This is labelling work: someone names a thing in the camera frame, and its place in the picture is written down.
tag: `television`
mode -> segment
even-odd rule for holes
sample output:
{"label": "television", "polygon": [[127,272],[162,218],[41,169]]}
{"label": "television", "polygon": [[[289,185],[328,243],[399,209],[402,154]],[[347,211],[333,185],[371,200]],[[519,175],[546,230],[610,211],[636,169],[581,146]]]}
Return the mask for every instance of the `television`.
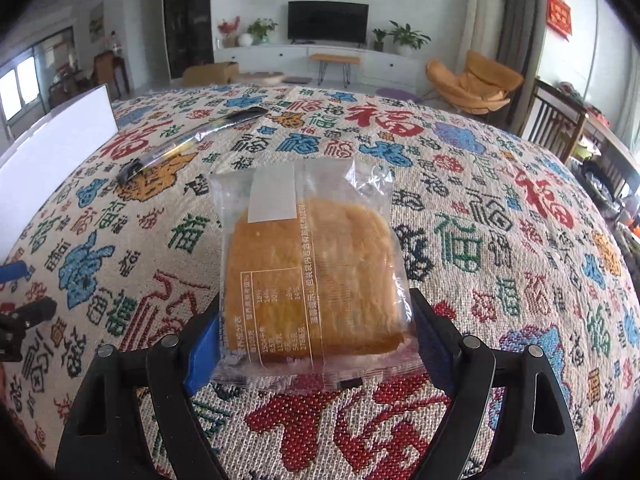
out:
{"label": "television", "polygon": [[367,43],[368,17],[364,4],[289,2],[289,39]]}

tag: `blue object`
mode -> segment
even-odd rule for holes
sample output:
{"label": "blue object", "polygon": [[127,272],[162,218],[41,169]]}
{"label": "blue object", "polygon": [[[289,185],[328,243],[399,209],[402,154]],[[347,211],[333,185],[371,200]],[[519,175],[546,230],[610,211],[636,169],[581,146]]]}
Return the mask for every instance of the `blue object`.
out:
{"label": "blue object", "polygon": [[220,321],[218,316],[210,321],[193,345],[189,355],[189,369],[184,378],[184,389],[190,397],[209,382],[214,368],[220,361]]}
{"label": "blue object", "polygon": [[29,273],[27,264],[20,260],[14,264],[8,264],[0,267],[0,283],[12,282],[19,278],[25,277]]}
{"label": "blue object", "polygon": [[456,383],[452,374],[454,370],[453,356],[440,338],[436,327],[429,322],[424,311],[415,303],[414,319],[418,336],[418,354],[420,354],[422,364],[429,374],[431,383],[453,398],[456,395]]}

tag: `curtain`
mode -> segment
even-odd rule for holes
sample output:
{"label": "curtain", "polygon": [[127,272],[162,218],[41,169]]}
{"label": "curtain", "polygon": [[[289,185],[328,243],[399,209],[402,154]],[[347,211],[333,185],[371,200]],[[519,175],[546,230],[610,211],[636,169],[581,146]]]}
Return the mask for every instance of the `curtain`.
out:
{"label": "curtain", "polygon": [[522,74],[524,85],[511,103],[489,115],[488,121],[516,134],[524,122],[538,71],[545,34],[546,0],[506,0],[496,61]]}
{"label": "curtain", "polygon": [[640,155],[640,54],[634,44],[631,48],[631,70],[625,102],[614,133],[635,157]]}
{"label": "curtain", "polygon": [[465,31],[460,42],[456,74],[465,69],[466,51],[495,59],[504,15],[504,0],[468,0]]}

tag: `wooden side table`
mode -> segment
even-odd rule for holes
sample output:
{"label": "wooden side table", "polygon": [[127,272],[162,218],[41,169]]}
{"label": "wooden side table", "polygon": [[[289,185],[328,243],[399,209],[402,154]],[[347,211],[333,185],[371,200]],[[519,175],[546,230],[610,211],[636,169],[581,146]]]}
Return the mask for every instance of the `wooden side table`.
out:
{"label": "wooden side table", "polygon": [[127,67],[124,58],[114,56],[111,50],[102,52],[94,57],[94,74],[92,75],[92,81],[96,86],[104,83],[107,83],[109,86],[113,83],[118,91],[118,99],[120,99],[122,97],[122,93],[120,92],[120,86],[118,85],[118,79],[116,78],[117,68],[122,72],[124,88],[127,91],[127,95],[130,96],[131,88],[129,87],[129,77],[127,76]]}
{"label": "wooden side table", "polygon": [[342,82],[347,88],[351,84],[351,65],[360,65],[358,56],[335,56],[334,54],[316,53],[309,56],[312,61],[319,61],[320,67],[318,71],[318,86],[324,81],[324,74],[329,63],[342,63]]}

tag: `white label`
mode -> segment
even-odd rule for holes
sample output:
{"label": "white label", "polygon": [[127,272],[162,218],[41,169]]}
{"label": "white label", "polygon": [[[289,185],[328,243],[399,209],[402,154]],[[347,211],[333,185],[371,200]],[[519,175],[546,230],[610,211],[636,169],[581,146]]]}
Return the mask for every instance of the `white label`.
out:
{"label": "white label", "polygon": [[249,195],[248,222],[296,218],[296,182],[293,164],[258,168]]}

